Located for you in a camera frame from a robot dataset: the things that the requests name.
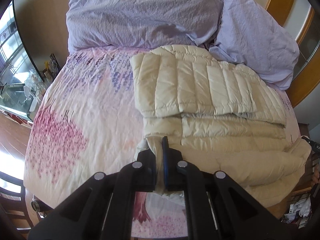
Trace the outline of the cream quilted down jacket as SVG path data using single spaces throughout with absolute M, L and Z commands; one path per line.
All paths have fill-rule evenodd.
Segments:
M 287 139 L 279 93 L 251 68 L 184 45 L 142 52 L 130 63 L 143 144 L 157 157 L 167 137 L 186 161 L 226 172 L 264 207 L 292 192 L 311 148 Z

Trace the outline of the cluttered bedside table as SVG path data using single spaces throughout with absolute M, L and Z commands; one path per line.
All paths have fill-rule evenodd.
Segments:
M 294 189 L 289 207 L 280 221 L 303 228 L 316 211 L 319 200 L 319 135 L 312 135 L 306 124 L 299 124 L 301 136 L 311 146 L 311 153 L 306 161 L 305 173 Z

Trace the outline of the pink floral bed sheet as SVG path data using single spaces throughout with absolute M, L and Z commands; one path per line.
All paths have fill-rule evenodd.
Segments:
M 47 89 L 27 146 L 24 186 L 54 208 L 96 172 L 134 159 L 143 139 L 130 58 L 137 48 L 80 50 Z

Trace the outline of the dark wooden chair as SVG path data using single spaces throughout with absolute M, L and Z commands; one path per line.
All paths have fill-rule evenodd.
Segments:
M 1 204 L 5 214 L 13 221 L 25 221 L 24 228 L 17 228 L 20 233 L 28 233 L 33 227 L 25 202 L 23 180 L 1 172 Z

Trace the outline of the glass cabinet with clutter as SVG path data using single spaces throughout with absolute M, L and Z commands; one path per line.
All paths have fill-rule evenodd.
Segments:
M 14 5 L 1 16 L 1 111 L 32 123 L 61 67 L 54 54 L 39 71 L 19 35 Z

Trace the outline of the lavender pillow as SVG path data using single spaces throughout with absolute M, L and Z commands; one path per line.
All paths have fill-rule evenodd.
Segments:
M 295 39 L 254 0 L 224 0 L 208 50 L 217 60 L 243 63 L 279 90 L 290 87 L 299 58 Z

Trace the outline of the lavender folded duvet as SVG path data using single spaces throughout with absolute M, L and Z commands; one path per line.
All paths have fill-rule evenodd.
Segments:
M 69 0 L 68 49 L 200 46 L 213 39 L 222 9 L 223 0 Z

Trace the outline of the wooden headboard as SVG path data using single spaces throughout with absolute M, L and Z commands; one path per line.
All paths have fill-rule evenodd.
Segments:
M 315 16 L 319 15 L 317 0 L 267 0 L 265 9 L 282 26 L 293 24 L 296 19 L 295 39 L 302 45 Z M 298 106 L 319 85 L 319 43 L 305 64 L 293 79 L 291 87 L 286 91 L 293 107 Z

